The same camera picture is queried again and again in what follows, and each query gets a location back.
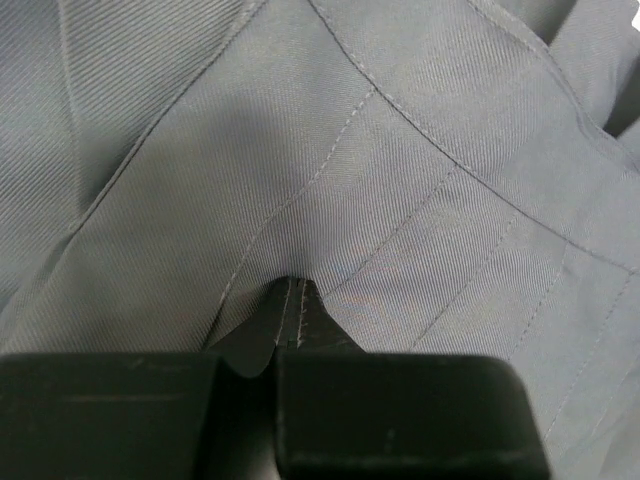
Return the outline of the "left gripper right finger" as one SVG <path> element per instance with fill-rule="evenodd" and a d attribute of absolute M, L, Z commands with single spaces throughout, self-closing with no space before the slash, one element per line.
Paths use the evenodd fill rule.
<path fill-rule="evenodd" d="M 273 285 L 275 456 L 285 479 L 547 479 L 523 381 L 477 355 L 367 353 L 313 282 Z"/>

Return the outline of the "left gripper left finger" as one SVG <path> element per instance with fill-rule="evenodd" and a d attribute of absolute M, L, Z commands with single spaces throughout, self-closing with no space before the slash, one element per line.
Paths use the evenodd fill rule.
<path fill-rule="evenodd" d="M 1 361 L 5 479 L 274 479 L 263 385 L 211 354 Z"/>

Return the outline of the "grey pleated skirt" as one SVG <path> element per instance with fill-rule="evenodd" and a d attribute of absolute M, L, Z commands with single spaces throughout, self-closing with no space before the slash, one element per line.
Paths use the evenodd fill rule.
<path fill-rule="evenodd" d="M 281 276 L 637 478 L 638 3 L 2 3 L 3 352 L 197 351 Z"/>

